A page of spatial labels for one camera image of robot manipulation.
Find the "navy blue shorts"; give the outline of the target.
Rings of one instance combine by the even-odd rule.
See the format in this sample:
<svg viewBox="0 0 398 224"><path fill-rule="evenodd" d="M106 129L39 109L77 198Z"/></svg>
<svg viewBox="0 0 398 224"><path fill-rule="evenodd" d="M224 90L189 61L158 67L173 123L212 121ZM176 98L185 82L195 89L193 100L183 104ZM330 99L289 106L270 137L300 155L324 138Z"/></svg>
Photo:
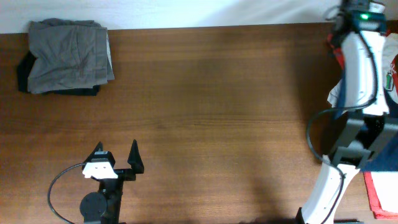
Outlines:
<svg viewBox="0 0 398 224"><path fill-rule="evenodd" d="M387 63L387 68L383 69L383 87L386 103L389 107L391 118L397 118L397 71L395 62L397 61L397 51L383 56L383 62ZM346 75L341 71L341 80L329 92L328 102L332 107L343 107L346 90L344 86ZM370 172L395 172L397 171L397 134L389 141L387 146L371 162L367 163L362 171Z"/></svg>

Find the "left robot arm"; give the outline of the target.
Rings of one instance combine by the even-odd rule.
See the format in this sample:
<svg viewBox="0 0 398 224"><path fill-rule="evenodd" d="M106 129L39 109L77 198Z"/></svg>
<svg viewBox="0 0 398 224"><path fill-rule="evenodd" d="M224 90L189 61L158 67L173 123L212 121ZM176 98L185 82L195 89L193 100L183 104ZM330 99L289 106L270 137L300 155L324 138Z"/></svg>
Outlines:
<svg viewBox="0 0 398 224"><path fill-rule="evenodd" d="M84 223L119 224L124 183L135 181L136 175L144 173L136 140L133 140L127 158L130 168L116 169L115 163L113 154L105 151L101 142L84 160L82 174L99 183L96 192L81 200L80 213Z"/></svg>

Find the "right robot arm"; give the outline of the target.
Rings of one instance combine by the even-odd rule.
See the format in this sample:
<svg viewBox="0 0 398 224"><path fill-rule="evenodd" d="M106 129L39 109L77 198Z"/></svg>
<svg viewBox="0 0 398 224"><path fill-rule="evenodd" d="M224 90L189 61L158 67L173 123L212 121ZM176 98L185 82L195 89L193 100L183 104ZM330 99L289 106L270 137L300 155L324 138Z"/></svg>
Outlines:
<svg viewBox="0 0 398 224"><path fill-rule="evenodd" d="M306 138L321 170L295 222L334 223L352 179L397 135L382 77L385 6L377 1L341 1L331 46L341 52L343 75L337 104L308 120Z"/></svg>

